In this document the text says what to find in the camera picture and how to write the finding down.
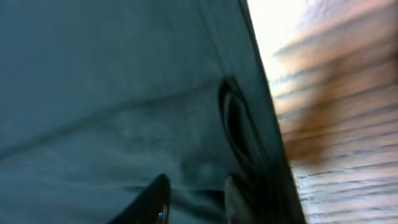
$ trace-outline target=brown wood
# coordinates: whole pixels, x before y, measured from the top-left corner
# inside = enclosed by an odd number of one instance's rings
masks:
[[[398,2],[249,7],[308,223],[398,223]]]

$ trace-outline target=cloth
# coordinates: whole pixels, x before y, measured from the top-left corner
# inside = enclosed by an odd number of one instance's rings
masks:
[[[244,1],[2,0],[0,30],[1,223],[104,223],[160,173],[170,223],[222,223],[228,75],[303,220]]]

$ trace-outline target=dark green fabric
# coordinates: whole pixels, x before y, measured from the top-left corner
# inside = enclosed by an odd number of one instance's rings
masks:
[[[239,172],[217,108],[227,75],[303,221],[245,2],[0,0],[0,31],[1,223],[104,223],[160,173],[170,223],[222,223],[187,190]]]

